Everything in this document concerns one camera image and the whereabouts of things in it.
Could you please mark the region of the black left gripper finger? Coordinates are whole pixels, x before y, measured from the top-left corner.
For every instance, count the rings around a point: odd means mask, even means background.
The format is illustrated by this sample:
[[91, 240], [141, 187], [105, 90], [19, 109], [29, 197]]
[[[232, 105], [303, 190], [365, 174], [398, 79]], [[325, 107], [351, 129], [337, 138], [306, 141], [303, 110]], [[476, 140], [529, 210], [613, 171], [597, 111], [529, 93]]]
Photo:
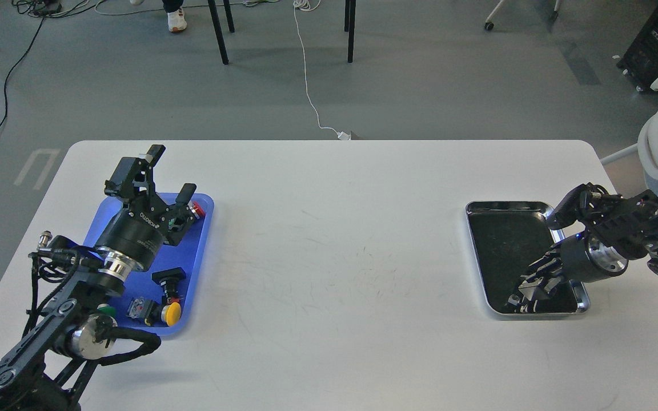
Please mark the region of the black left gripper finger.
[[167, 206], [163, 216], [168, 223], [185, 223], [198, 218], [193, 211], [191, 198], [196, 191], [196, 184], [186, 183], [176, 195], [175, 202]]
[[162, 214], [166, 203], [159, 197], [153, 167], [165, 152], [165, 146], [152, 145], [144, 157], [123, 157], [105, 182], [105, 195], [117, 198], [123, 205], [117, 214]]

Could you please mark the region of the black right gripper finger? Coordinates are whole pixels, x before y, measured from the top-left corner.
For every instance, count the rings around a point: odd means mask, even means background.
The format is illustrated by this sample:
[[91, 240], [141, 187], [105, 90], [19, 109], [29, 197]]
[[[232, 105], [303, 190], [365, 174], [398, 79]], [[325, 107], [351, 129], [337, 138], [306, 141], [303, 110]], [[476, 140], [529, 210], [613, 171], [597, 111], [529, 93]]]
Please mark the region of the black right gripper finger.
[[537, 301], [554, 297], [557, 288], [564, 282], [561, 269], [561, 258], [556, 255], [545, 254], [532, 263], [520, 276], [519, 284], [509, 297], [509, 306], [535, 306]]
[[532, 284], [521, 284], [519, 287], [520, 307], [522, 314], [561, 314], [575, 311], [575, 295], [570, 283], [559, 284], [548, 295]]

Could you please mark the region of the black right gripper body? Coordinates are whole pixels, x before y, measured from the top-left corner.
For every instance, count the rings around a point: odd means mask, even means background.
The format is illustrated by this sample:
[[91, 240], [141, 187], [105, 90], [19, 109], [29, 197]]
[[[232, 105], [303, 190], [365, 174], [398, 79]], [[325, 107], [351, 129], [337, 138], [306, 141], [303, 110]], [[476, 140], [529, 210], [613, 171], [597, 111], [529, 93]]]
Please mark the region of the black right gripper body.
[[621, 276], [629, 265], [629, 260], [597, 237], [566, 237], [553, 248], [559, 250], [561, 273], [580, 283]]

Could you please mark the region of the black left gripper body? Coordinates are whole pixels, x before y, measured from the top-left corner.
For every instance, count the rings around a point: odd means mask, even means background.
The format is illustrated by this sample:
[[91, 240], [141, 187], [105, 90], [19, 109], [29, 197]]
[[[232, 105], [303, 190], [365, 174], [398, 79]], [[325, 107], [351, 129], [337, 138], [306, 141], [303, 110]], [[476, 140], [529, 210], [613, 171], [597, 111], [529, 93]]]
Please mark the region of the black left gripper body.
[[117, 252], [128, 257], [135, 261], [134, 271], [145, 272], [151, 268], [161, 247], [180, 244], [194, 222], [195, 213], [187, 206], [158, 216], [123, 209], [107, 224], [95, 242], [95, 249], [103, 255]]

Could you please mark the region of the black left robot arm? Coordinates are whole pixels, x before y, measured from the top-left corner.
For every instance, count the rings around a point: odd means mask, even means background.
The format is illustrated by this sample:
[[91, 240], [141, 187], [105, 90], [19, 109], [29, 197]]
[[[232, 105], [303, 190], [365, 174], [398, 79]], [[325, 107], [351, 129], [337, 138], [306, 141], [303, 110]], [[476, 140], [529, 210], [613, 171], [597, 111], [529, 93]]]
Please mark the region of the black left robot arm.
[[202, 211], [191, 205], [195, 184], [175, 203], [156, 191], [153, 169], [165, 152], [154, 144], [123, 157], [105, 182], [105, 195], [122, 206], [93, 247], [44, 232], [29, 254], [33, 285], [57, 281], [42, 302], [32, 301], [23, 336], [0, 359], [0, 410], [78, 410], [99, 366], [148, 356], [161, 345], [148, 331], [118, 326], [104, 308], [125, 291], [131, 272], [151, 268], [163, 245], [178, 245]]

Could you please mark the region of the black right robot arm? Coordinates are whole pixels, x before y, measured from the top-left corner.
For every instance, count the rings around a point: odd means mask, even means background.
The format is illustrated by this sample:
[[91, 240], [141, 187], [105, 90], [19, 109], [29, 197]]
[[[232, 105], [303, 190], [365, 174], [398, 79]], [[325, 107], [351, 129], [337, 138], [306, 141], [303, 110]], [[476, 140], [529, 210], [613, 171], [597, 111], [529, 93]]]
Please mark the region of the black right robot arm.
[[658, 275], [658, 196], [651, 190], [626, 199], [598, 184], [579, 185], [546, 218], [554, 231], [575, 222], [585, 229], [525, 269], [507, 301], [514, 312], [537, 312], [562, 284], [620, 276], [632, 260], [648, 257], [648, 268]]

